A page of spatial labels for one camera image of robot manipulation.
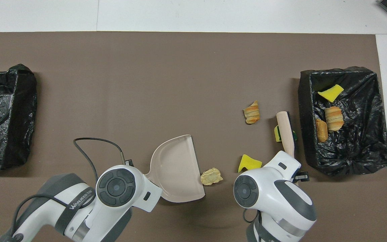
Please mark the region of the beige hand brush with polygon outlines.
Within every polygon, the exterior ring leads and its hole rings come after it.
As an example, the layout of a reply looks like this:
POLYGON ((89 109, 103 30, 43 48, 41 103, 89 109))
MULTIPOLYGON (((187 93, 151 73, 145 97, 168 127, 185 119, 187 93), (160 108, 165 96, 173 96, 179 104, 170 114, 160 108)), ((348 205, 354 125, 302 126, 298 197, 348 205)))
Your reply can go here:
POLYGON ((284 151, 292 158, 295 158, 295 141, 288 112, 281 111, 276 114, 278 128, 281 134, 281 141, 284 151))

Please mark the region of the beige plastic dustpan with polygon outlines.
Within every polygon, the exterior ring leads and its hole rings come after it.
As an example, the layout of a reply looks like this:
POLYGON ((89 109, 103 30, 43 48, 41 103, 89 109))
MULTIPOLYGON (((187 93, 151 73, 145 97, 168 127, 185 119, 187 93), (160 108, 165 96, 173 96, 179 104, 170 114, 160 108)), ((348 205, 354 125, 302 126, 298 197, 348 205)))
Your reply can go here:
POLYGON ((152 154, 146 177, 163 190, 161 197, 168 202, 186 203, 205 196, 190 134, 160 144, 152 154))

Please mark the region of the green and yellow sponge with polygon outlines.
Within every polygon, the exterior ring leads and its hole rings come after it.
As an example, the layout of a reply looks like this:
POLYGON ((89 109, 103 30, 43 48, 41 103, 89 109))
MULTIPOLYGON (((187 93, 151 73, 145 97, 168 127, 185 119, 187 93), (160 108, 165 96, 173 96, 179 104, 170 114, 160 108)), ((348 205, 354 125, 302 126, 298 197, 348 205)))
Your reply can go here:
MULTIPOLYGON (((278 125, 275 126, 275 128, 274 128, 274 135, 275 135, 275 141, 276 142, 278 142, 278 143, 282 142, 282 140, 281 140, 281 133, 280 133, 278 125)), ((298 137, 297 137, 297 135, 296 135, 294 130, 292 130, 292 136, 293 136, 294 141, 297 141, 298 137)))

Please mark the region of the brown bread roll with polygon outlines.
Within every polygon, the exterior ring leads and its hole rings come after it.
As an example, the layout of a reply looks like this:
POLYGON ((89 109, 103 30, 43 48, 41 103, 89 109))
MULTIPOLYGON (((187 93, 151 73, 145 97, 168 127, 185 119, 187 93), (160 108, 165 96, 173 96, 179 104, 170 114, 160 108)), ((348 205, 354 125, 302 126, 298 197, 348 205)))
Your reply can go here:
POLYGON ((316 132, 319 143, 324 143, 328 139, 328 126, 327 123, 321 119, 316 119, 316 132))

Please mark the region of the yellow sponge piece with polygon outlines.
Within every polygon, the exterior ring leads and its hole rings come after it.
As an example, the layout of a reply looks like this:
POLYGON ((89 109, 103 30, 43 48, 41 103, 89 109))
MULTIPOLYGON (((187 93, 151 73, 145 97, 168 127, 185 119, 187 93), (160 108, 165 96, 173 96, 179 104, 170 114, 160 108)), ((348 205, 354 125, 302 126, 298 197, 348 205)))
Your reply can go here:
POLYGON ((325 98, 327 101, 333 103, 336 98, 344 91, 343 87, 338 84, 335 84, 333 87, 326 89, 324 91, 319 91, 318 95, 325 98))
POLYGON ((243 169, 252 170, 252 169, 261 168, 262 165, 263 163, 261 161, 253 159, 246 154, 243 154, 238 167, 238 172, 241 172, 243 169))

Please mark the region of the striped croissant piece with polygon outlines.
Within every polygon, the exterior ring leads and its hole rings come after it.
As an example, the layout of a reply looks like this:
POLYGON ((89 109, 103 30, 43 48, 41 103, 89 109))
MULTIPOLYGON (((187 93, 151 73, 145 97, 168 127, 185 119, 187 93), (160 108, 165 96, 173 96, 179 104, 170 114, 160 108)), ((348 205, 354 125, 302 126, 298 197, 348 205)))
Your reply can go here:
POLYGON ((246 124, 254 124, 260 120, 258 101, 255 100, 249 107, 243 109, 246 124))
POLYGON ((325 108, 325 116, 329 131, 338 131, 344 125, 342 110, 337 106, 325 108))

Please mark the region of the pale crumbly bread piece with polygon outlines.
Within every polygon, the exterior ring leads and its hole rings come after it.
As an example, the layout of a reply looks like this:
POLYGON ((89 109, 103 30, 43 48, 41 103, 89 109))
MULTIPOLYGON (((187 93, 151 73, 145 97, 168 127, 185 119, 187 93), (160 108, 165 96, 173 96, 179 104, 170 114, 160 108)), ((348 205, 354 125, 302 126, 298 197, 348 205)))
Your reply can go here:
POLYGON ((221 172, 216 167, 204 171, 200 176, 200 182, 205 186, 210 186, 212 184, 219 183, 222 180, 223 177, 221 176, 221 172))

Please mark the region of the brown table mat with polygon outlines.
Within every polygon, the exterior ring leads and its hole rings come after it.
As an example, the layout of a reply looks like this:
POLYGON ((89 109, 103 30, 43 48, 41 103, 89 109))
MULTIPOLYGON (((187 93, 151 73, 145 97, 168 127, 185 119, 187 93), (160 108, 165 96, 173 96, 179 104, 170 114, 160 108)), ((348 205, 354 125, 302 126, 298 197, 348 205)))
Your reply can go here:
POLYGON ((387 241, 387 167, 330 177, 305 162, 298 116, 300 72, 351 66, 380 73, 375 36, 146 32, 0 33, 0 71, 24 64, 37 78, 36 126, 28 162, 0 171, 0 236, 18 204, 51 176, 95 184, 77 137, 117 143, 149 172, 163 142, 192 135, 200 171, 224 180, 188 203, 160 199, 138 208, 117 242, 242 242, 247 223, 232 186, 243 154, 267 162, 281 150, 275 114, 289 111, 297 158, 311 176, 300 186, 318 220, 304 242, 387 241), (258 101, 260 120, 243 109, 258 101))

